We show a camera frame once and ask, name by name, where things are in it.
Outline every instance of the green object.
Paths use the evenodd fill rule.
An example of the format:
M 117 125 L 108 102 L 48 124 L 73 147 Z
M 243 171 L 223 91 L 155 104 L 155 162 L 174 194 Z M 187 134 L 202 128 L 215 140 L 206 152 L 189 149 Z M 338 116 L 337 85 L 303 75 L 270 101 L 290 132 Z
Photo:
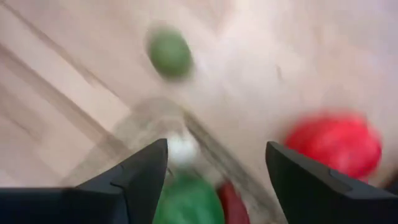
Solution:
M 165 78 L 182 78 L 192 66 L 191 51 L 181 34 L 162 29 L 154 34 L 149 46 L 153 66 Z
M 164 185 L 153 224 L 224 224 L 213 187 L 199 177 L 180 175 Z

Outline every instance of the red object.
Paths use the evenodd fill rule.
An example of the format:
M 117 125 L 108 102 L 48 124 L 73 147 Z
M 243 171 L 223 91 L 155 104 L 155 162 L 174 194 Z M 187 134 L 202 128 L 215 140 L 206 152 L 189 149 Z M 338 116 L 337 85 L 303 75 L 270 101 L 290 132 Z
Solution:
M 381 158 L 378 135 L 356 114 L 305 119 L 285 145 L 356 179 L 367 177 Z
M 226 224 L 250 224 L 248 211 L 230 181 L 225 182 L 217 194 L 223 206 Z

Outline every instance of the transparent container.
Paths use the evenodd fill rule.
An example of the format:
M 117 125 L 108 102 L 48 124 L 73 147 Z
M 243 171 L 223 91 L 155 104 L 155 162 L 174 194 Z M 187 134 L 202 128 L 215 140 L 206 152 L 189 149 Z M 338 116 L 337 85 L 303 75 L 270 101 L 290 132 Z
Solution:
M 78 185 L 112 168 L 155 140 L 170 133 L 186 131 L 200 145 L 200 156 L 192 168 L 195 173 L 215 187 L 225 179 L 232 181 L 245 203 L 252 224 L 285 223 L 265 188 L 192 115 L 162 98 L 146 100 L 133 108 L 131 114 L 90 151 L 62 185 Z M 173 171 L 174 167 L 168 168 L 166 179 L 172 178 Z

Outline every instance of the white ball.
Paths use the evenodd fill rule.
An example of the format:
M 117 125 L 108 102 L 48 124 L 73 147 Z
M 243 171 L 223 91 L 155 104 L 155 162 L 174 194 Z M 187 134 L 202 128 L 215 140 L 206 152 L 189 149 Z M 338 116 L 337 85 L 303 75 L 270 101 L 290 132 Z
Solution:
M 167 147 L 169 162 L 179 167 L 192 165 L 199 153 L 199 143 L 190 133 L 170 134 L 167 138 Z

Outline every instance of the red ball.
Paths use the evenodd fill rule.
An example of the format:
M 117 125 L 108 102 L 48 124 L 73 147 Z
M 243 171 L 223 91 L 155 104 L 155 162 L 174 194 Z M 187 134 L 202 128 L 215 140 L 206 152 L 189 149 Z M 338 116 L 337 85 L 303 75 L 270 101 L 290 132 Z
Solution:
M 285 145 L 352 178 L 367 177 L 381 159 L 381 141 L 356 114 L 307 118 L 294 128 Z

